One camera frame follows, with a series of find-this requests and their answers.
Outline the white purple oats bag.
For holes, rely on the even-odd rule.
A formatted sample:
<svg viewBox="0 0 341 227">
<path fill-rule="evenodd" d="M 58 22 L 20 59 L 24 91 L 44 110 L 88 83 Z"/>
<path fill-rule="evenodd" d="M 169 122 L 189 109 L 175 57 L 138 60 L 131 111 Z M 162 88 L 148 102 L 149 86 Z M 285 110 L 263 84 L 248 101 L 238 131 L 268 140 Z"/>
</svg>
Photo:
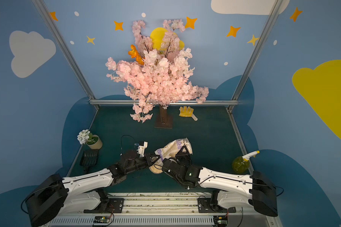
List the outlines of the white purple oats bag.
<svg viewBox="0 0 341 227">
<path fill-rule="evenodd" d="M 175 155 L 182 149 L 183 146 L 187 147 L 190 154 L 193 153 L 191 143 L 187 138 L 177 139 L 168 143 L 165 147 L 159 148 L 155 151 L 156 155 L 160 156 L 160 159 L 156 162 L 157 165 L 163 165 L 163 160 L 165 158 L 174 158 Z"/>
</svg>

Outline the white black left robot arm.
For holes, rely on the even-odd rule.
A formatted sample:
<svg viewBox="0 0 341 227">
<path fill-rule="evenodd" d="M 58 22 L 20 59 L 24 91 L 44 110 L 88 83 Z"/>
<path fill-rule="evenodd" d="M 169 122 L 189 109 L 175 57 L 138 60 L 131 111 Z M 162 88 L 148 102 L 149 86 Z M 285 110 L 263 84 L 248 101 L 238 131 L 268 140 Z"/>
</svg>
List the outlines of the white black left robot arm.
<svg viewBox="0 0 341 227">
<path fill-rule="evenodd" d="M 53 220 L 69 206 L 70 198 L 119 184 L 126 180 L 127 174 L 154 165 L 160 157 L 130 150 L 123 154 L 118 162 L 98 172 L 76 177 L 51 175 L 23 201 L 31 226 L 39 227 Z"/>
</svg>

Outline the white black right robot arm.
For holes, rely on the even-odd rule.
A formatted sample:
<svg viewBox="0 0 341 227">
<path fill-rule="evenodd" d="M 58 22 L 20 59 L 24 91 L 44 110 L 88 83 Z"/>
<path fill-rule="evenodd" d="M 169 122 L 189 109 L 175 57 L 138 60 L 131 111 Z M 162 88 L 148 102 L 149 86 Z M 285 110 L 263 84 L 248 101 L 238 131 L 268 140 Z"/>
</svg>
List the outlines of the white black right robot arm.
<svg viewBox="0 0 341 227">
<path fill-rule="evenodd" d="M 160 148 L 155 151 L 159 159 L 152 168 L 165 173 L 187 190 L 197 187 L 214 189 L 210 203 L 213 209 L 247 205 L 265 216 L 278 216 L 277 187 L 262 173 L 234 175 L 218 172 L 194 165 L 191 154 L 192 150 L 186 145 L 178 149 Z"/>
</svg>

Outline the black plastic scoop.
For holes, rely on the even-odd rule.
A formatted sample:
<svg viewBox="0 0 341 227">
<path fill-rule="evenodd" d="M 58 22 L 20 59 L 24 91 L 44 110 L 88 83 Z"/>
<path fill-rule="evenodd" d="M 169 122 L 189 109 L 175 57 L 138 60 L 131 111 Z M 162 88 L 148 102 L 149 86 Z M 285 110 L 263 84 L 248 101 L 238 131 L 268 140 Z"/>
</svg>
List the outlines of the black plastic scoop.
<svg viewBox="0 0 341 227">
<path fill-rule="evenodd" d="M 80 160 L 80 166 L 83 169 L 83 174 L 88 174 L 90 168 L 97 164 L 99 157 L 98 149 L 88 149 L 83 152 Z"/>
</svg>

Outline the yellow hand-shaped toy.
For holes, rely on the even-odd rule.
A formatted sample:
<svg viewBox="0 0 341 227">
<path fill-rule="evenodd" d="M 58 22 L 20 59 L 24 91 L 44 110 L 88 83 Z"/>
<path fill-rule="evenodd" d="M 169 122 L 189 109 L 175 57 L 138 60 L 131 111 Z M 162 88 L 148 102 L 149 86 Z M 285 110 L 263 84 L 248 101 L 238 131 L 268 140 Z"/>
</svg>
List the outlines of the yellow hand-shaped toy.
<svg viewBox="0 0 341 227">
<path fill-rule="evenodd" d="M 183 106 L 179 108 L 179 116 L 180 117 L 191 117 L 194 121 L 197 121 L 198 118 L 194 115 L 194 109 L 191 107 Z"/>
</svg>

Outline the yellow green spray bottle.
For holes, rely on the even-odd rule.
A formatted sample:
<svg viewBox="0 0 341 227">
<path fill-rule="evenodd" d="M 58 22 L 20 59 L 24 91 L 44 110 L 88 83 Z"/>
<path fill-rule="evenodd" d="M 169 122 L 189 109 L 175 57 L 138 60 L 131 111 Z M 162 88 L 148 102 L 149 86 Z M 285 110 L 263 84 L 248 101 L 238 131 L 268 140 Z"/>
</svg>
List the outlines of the yellow green spray bottle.
<svg viewBox="0 0 341 227">
<path fill-rule="evenodd" d="M 233 169 L 233 171 L 236 172 L 237 174 L 244 173 L 250 167 L 250 158 L 251 157 L 255 157 L 259 153 L 260 153 L 260 151 L 256 150 L 256 151 L 253 151 L 253 152 L 248 153 L 246 155 L 237 157 L 232 162 L 232 169 Z"/>
</svg>

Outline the beige flower pot white flowers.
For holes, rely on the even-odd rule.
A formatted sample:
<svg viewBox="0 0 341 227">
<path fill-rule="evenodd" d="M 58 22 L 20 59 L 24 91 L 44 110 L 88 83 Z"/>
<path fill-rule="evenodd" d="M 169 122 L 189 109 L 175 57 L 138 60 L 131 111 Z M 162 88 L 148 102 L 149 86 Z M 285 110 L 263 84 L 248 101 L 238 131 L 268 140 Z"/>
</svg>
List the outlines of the beige flower pot white flowers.
<svg viewBox="0 0 341 227">
<path fill-rule="evenodd" d="M 101 149 L 103 146 L 99 136 L 92 134 L 89 129 L 80 131 L 77 140 L 81 145 L 86 144 L 90 149 Z"/>
</svg>

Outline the right green circuit board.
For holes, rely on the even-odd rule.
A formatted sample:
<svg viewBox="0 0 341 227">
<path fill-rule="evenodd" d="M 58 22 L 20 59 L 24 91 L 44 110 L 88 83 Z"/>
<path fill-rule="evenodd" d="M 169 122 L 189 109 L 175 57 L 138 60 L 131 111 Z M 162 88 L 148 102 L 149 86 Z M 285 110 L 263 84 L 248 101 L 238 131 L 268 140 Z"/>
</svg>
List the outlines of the right green circuit board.
<svg viewBox="0 0 341 227">
<path fill-rule="evenodd" d="M 213 227 L 227 227 L 228 225 L 228 218 L 225 216 L 214 216 L 213 221 Z"/>
</svg>

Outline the green circuit board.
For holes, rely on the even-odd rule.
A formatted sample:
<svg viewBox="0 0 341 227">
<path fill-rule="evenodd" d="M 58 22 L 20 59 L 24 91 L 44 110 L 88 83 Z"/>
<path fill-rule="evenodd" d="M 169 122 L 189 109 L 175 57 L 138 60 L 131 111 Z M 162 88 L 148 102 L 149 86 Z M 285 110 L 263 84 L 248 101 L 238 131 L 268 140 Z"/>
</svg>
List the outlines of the green circuit board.
<svg viewBox="0 0 341 227">
<path fill-rule="evenodd" d="M 94 226 L 107 226 L 112 222 L 111 216 L 95 216 L 93 220 Z"/>
<path fill-rule="evenodd" d="M 213 227 L 227 227 L 228 225 L 228 218 L 225 216 L 214 216 L 213 221 Z"/>
</svg>

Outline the left green circuit board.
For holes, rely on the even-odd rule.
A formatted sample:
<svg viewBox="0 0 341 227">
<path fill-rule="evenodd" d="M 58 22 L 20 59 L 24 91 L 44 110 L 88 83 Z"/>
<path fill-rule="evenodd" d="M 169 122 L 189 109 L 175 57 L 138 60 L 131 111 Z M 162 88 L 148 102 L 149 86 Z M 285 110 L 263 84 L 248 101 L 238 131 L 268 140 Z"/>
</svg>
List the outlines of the left green circuit board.
<svg viewBox="0 0 341 227">
<path fill-rule="evenodd" d="M 94 226 L 107 226 L 112 222 L 111 216 L 95 216 L 93 220 Z"/>
</svg>

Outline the pink blossom artificial tree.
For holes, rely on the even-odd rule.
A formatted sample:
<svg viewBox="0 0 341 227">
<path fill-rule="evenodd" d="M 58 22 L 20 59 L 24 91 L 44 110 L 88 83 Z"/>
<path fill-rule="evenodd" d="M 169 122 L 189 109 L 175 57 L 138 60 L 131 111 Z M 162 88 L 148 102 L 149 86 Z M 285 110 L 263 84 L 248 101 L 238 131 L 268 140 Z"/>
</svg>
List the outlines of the pink blossom artificial tree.
<svg viewBox="0 0 341 227">
<path fill-rule="evenodd" d="M 145 22 L 134 21 L 132 32 L 135 43 L 128 55 L 132 61 L 115 62 L 111 57 L 106 67 L 111 74 L 107 77 L 114 82 L 124 82 L 125 95 L 136 101 L 131 118 L 144 123 L 153 116 L 151 111 L 159 106 L 157 124 L 160 128 L 171 128 L 171 117 L 167 107 L 179 101 L 195 100 L 202 104 L 209 95 L 207 87 L 192 85 L 189 80 L 194 70 L 188 61 L 191 49 L 185 48 L 176 31 L 184 32 L 193 28 L 194 21 L 187 19 L 165 20 L 160 31 L 154 30 L 150 36 L 144 36 Z"/>
</svg>

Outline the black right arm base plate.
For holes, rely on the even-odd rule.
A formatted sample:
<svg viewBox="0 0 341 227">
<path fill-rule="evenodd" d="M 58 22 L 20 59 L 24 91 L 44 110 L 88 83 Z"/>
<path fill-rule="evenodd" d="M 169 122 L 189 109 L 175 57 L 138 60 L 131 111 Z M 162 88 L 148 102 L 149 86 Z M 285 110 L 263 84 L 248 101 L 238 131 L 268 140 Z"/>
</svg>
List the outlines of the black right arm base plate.
<svg viewBox="0 0 341 227">
<path fill-rule="evenodd" d="M 236 207 L 231 207 L 225 209 L 217 204 L 217 202 L 212 201 L 211 198 L 200 196 L 197 199 L 198 211 L 199 213 L 236 213 Z"/>
</svg>

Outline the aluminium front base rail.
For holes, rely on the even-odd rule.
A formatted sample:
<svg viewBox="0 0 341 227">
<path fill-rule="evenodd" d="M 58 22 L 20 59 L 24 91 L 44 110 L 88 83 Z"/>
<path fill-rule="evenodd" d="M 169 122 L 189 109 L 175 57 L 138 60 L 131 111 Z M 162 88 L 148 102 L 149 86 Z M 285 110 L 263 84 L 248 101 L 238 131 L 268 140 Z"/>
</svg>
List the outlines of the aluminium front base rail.
<svg viewBox="0 0 341 227">
<path fill-rule="evenodd" d="M 115 193 L 109 198 L 123 198 L 122 213 L 83 213 L 73 210 L 60 214 L 47 227 L 213 227 L 214 216 L 228 218 L 227 227 L 281 227 L 278 217 L 268 217 L 241 205 L 236 213 L 199 213 L 197 199 L 214 193 Z M 107 226 L 94 226 L 95 216 L 111 216 Z"/>
</svg>

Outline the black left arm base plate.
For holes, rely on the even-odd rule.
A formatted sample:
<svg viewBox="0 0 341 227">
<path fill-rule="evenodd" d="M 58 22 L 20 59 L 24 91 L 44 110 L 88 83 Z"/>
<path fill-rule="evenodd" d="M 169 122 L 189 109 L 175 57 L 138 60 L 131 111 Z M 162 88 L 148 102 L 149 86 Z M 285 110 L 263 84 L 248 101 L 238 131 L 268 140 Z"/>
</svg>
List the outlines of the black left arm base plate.
<svg viewBox="0 0 341 227">
<path fill-rule="evenodd" d="M 123 198 L 109 198 L 101 201 L 100 204 L 93 210 L 84 210 L 83 213 L 122 213 L 124 206 Z"/>
</svg>

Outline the aluminium right frame post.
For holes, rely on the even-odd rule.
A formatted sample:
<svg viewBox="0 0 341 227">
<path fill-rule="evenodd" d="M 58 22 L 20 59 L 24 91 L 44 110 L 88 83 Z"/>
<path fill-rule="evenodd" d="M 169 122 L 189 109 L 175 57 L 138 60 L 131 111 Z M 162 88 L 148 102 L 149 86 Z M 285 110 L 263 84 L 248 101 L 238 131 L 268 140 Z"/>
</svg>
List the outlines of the aluminium right frame post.
<svg viewBox="0 0 341 227">
<path fill-rule="evenodd" d="M 283 5 L 283 0 L 277 0 L 274 2 L 272 8 L 271 8 L 271 11 L 268 15 L 268 18 L 264 24 L 264 27 L 261 31 L 261 34 L 260 34 L 260 37 L 259 37 L 259 40 L 257 41 L 257 44 L 255 45 L 254 49 L 253 49 L 253 52 L 252 52 L 252 55 L 250 56 L 249 58 L 249 61 L 247 63 L 247 66 L 244 70 L 244 73 L 242 74 L 239 82 L 238 82 L 238 85 L 235 89 L 235 92 L 232 96 L 232 101 L 235 102 L 235 104 L 232 104 L 232 105 L 229 105 L 228 108 L 227 108 L 227 111 L 228 113 L 231 113 L 234 106 L 238 105 L 238 99 L 239 99 L 239 96 L 241 95 L 242 93 L 242 90 L 258 60 L 258 57 L 273 29 L 273 26 L 275 24 L 275 22 L 277 21 L 277 18 L 279 16 L 279 12 L 280 12 L 280 9 L 282 8 L 282 5 Z"/>
</svg>

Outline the aluminium frame post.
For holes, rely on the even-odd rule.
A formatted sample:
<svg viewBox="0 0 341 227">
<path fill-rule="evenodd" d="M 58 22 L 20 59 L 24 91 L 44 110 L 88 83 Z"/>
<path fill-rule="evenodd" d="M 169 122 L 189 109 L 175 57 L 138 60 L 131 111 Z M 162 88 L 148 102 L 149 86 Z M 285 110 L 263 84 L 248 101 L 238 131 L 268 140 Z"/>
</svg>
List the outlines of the aluminium frame post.
<svg viewBox="0 0 341 227">
<path fill-rule="evenodd" d="M 274 2 L 272 8 L 271 8 L 271 11 L 268 15 L 268 18 L 264 24 L 264 27 L 261 31 L 261 34 L 260 34 L 260 37 L 259 37 L 259 40 L 257 41 L 257 44 L 255 45 L 254 49 L 253 49 L 253 52 L 252 52 L 252 55 L 250 56 L 249 58 L 249 61 L 247 63 L 247 66 L 244 70 L 244 73 L 242 74 L 239 82 L 238 82 L 238 85 L 235 89 L 235 92 L 232 96 L 232 101 L 235 102 L 235 104 L 232 104 L 232 105 L 229 105 L 228 108 L 227 108 L 227 111 L 228 113 L 231 113 L 234 106 L 238 105 L 238 99 L 239 99 L 239 96 L 241 95 L 242 93 L 242 90 L 258 60 L 258 57 L 273 29 L 273 26 L 275 24 L 275 22 L 277 21 L 277 18 L 279 16 L 279 12 L 280 12 L 280 9 L 282 8 L 282 5 L 283 5 L 283 0 L 277 0 Z"/>
<path fill-rule="evenodd" d="M 50 12 L 42 0 L 32 0 L 35 8 L 39 12 L 40 16 L 42 17 L 44 23 L 46 24 L 47 28 L 51 32 L 52 36 L 54 37 L 57 45 L 61 49 L 62 53 L 64 54 L 68 64 L 70 65 L 71 69 L 73 70 L 75 76 L 77 77 L 79 83 L 81 84 L 82 88 L 84 89 L 86 95 L 88 96 L 89 100 L 96 99 L 93 91 L 90 88 L 90 85 L 86 81 L 85 76 L 83 75 L 81 69 L 79 68 L 75 58 L 73 57 L 68 45 L 66 44 L 60 30 L 56 26 L 54 19 L 50 15 Z"/>
</svg>

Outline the aluminium left frame post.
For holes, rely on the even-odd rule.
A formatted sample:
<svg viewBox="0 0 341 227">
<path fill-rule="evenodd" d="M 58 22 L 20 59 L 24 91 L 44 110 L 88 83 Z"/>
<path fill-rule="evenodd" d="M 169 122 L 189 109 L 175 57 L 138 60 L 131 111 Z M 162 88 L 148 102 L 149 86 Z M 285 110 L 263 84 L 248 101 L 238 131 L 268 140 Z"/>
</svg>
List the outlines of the aluminium left frame post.
<svg viewBox="0 0 341 227">
<path fill-rule="evenodd" d="M 77 77 L 79 83 L 81 84 L 82 88 L 84 89 L 86 95 L 88 96 L 89 100 L 96 99 L 93 91 L 90 88 L 90 85 L 86 81 L 85 76 L 83 75 L 81 69 L 79 68 L 75 58 L 73 57 L 68 45 L 66 44 L 60 30 L 56 26 L 54 19 L 50 15 L 50 12 L 42 0 L 32 0 L 35 8 L 39 12 L 40 16 L 42 17 L 44 23 L 46 24 L 47 28 L 51 32 L 52 36 L 54 37 L 57 45 L 61 49 L 62 53 L 64 54 L 68 64 L 70 65 L 71 69 L 73 70 L 75 76 Z"/>
</svg>

